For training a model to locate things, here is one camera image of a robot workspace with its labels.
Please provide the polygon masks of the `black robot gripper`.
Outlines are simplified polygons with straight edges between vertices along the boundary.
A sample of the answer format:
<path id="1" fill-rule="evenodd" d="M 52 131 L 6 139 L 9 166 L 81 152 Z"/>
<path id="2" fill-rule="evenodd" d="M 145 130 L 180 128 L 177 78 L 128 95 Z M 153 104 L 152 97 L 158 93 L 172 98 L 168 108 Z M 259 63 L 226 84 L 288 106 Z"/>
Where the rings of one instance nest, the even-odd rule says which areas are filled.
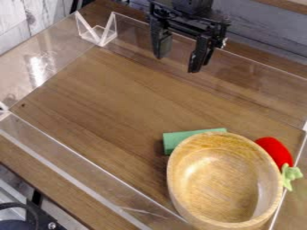
<path id="1" fill-rule="evenodd" d="M 148 0 L 150 44 L 157 59 L 170 52 L 169 29 L 190 37 L 204 33 L 196 37 L 188 63 L 189 73 L 200 71 L 210 59 L 214 47 L 222 48 L 226 42 L 230 19 L 212 9 L 212 4 L 213 0 Z"/>

